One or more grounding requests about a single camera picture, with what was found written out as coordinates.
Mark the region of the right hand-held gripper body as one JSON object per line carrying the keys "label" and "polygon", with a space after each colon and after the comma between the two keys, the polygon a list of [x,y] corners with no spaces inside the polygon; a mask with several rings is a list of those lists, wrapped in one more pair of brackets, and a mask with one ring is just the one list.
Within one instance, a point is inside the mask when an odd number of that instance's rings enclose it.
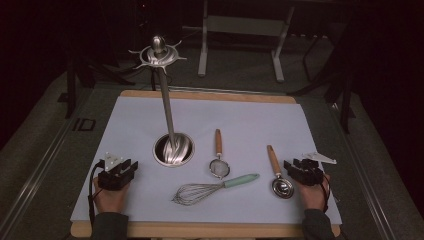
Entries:
{"label": "right hand-held gripper body", "polygon": [[300,170],[300,176],[293,178],[303,185],[313,186],[320,184],[323,181],[323,170],[320,168],[321,163],[336,164],[335,159],[329,158],[321,153],[312,152],[302,155],[302,159],[309,160],[308,168],[297,168],[294,164],[293,167]]}

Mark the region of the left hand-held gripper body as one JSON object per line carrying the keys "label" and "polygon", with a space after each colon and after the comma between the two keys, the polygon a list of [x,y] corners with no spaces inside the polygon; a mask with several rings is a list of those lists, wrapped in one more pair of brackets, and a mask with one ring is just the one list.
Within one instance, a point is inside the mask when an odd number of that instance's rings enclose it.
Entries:
{"label": "left hand-held gripper body", "polygon": [[114,154],[106,152],[103,158],[104,167],[103,170],[98,174],[98,184],[101,188],[109,191],[121,190],[126,184],[130,183],[132,179],[125,176],[126,170],[132,165],[125,169],[116,169],[116,165],[121,161],[124,161],[123,157],[118,157]]}

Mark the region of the steel scoop with wooden handle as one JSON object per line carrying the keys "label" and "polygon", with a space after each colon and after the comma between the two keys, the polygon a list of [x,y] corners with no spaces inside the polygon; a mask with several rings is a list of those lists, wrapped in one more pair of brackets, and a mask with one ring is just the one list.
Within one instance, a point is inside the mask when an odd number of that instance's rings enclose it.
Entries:
{"label": "steel scoop with wooden handle", "polygon": [[271,145],[267,146],[267,152],[275,175],[275,179],[272,181],[272,190],[279,198],[289,199],[294,194],[293,184],[283,177],[277,156]]}

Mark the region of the whisk with mint green handle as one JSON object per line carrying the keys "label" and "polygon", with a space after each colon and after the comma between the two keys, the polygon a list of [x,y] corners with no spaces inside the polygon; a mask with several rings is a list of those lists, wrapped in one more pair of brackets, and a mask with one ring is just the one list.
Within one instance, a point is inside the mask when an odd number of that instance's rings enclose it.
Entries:
{"label": "whisk with mint green handle", "polygon": [[218,184],[185,184],[178,188],[172,201],[183,206],[192,206],[206,199],[215,192],[247,184],[259,178],[259,174],[246,174]]}

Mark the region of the steel utensil rack with hooks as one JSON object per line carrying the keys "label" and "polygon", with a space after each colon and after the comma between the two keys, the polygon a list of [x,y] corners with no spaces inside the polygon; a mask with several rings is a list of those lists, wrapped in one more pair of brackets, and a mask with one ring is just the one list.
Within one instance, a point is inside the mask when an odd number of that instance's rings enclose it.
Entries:
{"label": "steel utensil rack with hooks", "polygon": [[177,46],[178,44],[168,45],[162,36],[156,35],[143,50],[130,50],[130,53],[139,56],[141,62],[136,69],[150,67],[159,79],[167,133],[156,140],[153,155],[159,164],[166,167],[179,167],[187,163],[192,158],[195,147],[190,136],[174,130],[166,67],[178,60],[184,60],[184,57],[179,56]]}

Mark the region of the person's left hand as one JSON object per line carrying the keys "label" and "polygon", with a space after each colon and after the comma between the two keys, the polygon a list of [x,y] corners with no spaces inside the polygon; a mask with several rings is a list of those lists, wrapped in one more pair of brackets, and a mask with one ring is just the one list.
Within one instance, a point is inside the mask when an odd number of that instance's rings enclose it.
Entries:
{"label": "person's left hand", "polygon": [[130,184],[126,184],[121,190],[109,191],[101,188],[98,184],[98,178],[95,177],[93,185],[95,188],[94,203],[99,213],[121,213],[123,211]]}

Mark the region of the person's right hand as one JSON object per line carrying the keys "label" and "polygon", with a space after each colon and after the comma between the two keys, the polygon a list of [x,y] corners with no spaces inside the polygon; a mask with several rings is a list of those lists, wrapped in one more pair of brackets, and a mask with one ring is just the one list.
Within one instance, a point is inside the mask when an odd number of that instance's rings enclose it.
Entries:
{"label": "person's right hand", "polygon": [[305,209],[317,209],[323,212],[326,211],[330,194],[329,180],[330,176],[328,174],[324,174],[321,184],[308,186],[299,182],[296,183]]}

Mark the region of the light blue table mat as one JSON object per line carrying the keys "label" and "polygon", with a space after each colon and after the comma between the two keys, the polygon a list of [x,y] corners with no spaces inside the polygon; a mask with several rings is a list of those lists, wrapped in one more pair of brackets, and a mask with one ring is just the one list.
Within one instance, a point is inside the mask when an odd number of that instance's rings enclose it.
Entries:
{"label": "light blue table mat", "polygon": [[[194,141],[191,160],[179,167],[159,164],[153,155],[156,140],[167,130],[159,98],[117,99],[95,154],[112,153],[138,162],[130,184],[126,214],[140,222],[282,223],[303,218],[299,196],[277,197],[267,150],[279,161],[315,151],[303,108],[299,104],[183,100],[171,102],[176,131]],[[230,175],[256,173],[253,182],[221,189],[192,206],[173,202],[177,189],[188,183],[213,183],[209,163],[215,157],[215,137],[221,133],[223,159]]]}

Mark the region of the dark metal stand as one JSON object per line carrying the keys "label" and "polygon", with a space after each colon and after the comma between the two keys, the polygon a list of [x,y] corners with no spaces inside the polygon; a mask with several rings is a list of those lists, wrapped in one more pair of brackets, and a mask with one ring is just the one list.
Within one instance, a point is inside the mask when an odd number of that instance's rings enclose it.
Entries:
{"label": "dark metal stand", "polygon": [[[316,43],[324,36],[333,45],[333,50],[324,64],[323,68],[313,77],[310,78],[309,70],[306,64],[306,57],[312,51]],[[334,56],[340,55],[340,51],[337,48],[337,44],[341,39],[339,33],[323,33],[318,35],[302,58],[302,66],[305,70],[305,74],[310,81],[310,84],[299,90],[288,92],[288,96],[302,96],[305,95],[323,85],[328,84],[329,87],[324,94],[324,99],[327,103],[331,103],[337,106],[340,112],[340,125],[346,134],[349,134],[348,120],[350,115],[350,100],[351,100],[351,88],[353,77],[350,73],[350,69],[346,66],[341,67],[339,70],[330,69],[330,61]]]}

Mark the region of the dark tripod stand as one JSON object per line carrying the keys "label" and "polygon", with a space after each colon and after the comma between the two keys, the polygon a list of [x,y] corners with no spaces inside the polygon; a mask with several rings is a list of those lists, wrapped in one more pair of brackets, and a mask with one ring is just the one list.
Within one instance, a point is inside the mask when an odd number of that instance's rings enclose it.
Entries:
{"label": "dark tripod stand", "polygon": [[58,101],[67,105],[67,112],[65,118],[69,119],[76,109],[76,79],[82,82],[83,86],[93,88],[95,80],[92,71],[95,70],[105,76],[106,78],[117,82],[121,85],[133,85],[133,82],[125,80],[116,72],[109,70],[104,65],[94,61],[85,56],[71,56],[67,57],[67,71],[66,71],[66,92],[59,96]]}

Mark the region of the grey metal floor rail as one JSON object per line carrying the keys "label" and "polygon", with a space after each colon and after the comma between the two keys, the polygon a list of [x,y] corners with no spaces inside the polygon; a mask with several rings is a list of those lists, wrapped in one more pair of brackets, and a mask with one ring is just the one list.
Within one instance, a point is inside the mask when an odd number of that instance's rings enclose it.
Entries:
{"label": "grey metal floor rail", "polygon": [[353,170],[355,172],[356,178],[358,179],[359,186],[361,187],[363,196],[374,219],[379,235],[381,236],[382,240],[395,240],[393,230],[387,220],[386,214],[384,213],[384,210],[370,182],[370,179],[365,172],[358,148],[356,147],[353,140],[353,131],[346,133],[344,128],[341,126],[341,123],[339,122],[341,117],[341,108],[336,103],[329,104],[328,107],[333,119],[336,121],[336,126],[341,131],[344,144],[347,146],[349,158],[353,164]]}
{"label": "grey metal floor rail", "polygon": [[79,122],[64,122],[10,210],[0,216],[0,240],[75,240],[70,215],[87,173],[74,132]]}

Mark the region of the white metal stand frame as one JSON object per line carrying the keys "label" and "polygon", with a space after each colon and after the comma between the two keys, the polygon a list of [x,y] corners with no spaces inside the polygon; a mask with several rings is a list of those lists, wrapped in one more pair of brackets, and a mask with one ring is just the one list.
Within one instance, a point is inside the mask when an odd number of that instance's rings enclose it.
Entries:
{"label": "white metal stand frame", "polygon": [[271,60],[274,69],[274,75],[277,82],[284,82],[285,77],[282,70],[280,55],[283,45],[288,36],[288,30],[295,12],[295,6],[289,5],[284,14],[283,20],[244,18],[235,16],[210,15],[208,11],[208,0],[202,2],[202,25],[199,28],[201,32],[201,48],[198,63],[197,75],[204,77],[207,73],[208,61],[208,33],[230,33],[242,35],[255,35],[277,37],[278,44],[271,51]]}

